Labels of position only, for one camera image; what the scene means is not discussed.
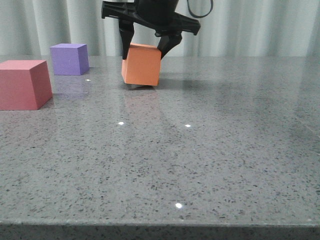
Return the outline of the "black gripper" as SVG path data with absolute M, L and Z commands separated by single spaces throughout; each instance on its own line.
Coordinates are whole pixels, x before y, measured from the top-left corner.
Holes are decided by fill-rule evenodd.
M 181 32 L 197 35 L 200 22 L 176 12 L 177 0 L 135 0 L 133 2 L 103 1 L 101 17 L 118 19 L 119 33 L 122 42 L 122 59 L 126 60 L 132 38 L 134 23 L 155 30 L 162 36 L 157 49 L 161 59 L 182 41 Z

